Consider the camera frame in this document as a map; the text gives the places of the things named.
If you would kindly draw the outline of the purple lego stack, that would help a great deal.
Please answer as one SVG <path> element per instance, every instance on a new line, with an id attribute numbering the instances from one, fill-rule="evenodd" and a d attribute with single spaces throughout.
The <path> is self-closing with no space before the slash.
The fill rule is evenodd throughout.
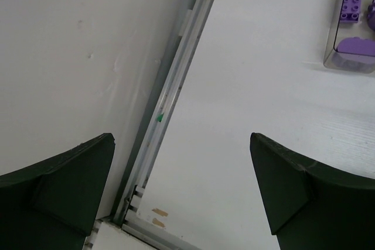
<path id="1" fill-rule="evenodd" d="M 340 23 L 358 23 L 362 0 L 343 0 L 340 10 Z"/>

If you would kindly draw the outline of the purple curved lego block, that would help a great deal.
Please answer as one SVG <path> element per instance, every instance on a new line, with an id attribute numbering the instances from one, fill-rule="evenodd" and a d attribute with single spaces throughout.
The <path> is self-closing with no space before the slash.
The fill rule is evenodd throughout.
<path id="1" fill-rule="evenodd" d="M 347 37 L 338 44 L 335 56 L 340 64 L 373 66 L 374 40 Z"/>

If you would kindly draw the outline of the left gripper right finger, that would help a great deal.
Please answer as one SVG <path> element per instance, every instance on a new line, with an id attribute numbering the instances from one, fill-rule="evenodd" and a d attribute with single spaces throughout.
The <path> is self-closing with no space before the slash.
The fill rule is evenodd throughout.
<path id="1" fill-rule="evenodd" d="M 374 180 L 296 153 L 260 133 L 251 159 L 281 249 L 374 249 Z"/>

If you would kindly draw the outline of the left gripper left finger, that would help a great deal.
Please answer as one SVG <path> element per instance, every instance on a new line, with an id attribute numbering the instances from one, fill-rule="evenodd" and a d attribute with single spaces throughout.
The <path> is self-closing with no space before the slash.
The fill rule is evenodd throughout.
<path id="1" fill-rule="evenodd" d="M 111 133 L 1 176 L 1 249 L 83 249 L 115 151 Z"/>

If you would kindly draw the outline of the purple round lego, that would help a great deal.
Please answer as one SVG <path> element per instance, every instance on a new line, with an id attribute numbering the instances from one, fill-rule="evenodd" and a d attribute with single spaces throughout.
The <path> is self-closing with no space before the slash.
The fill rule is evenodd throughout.
<path id="1" fill-rule="evenodd" d="M 371 4 L 367 8 L 366 19 L 368 27 L 375 31 L 375 0 L 372 0 Z"/>

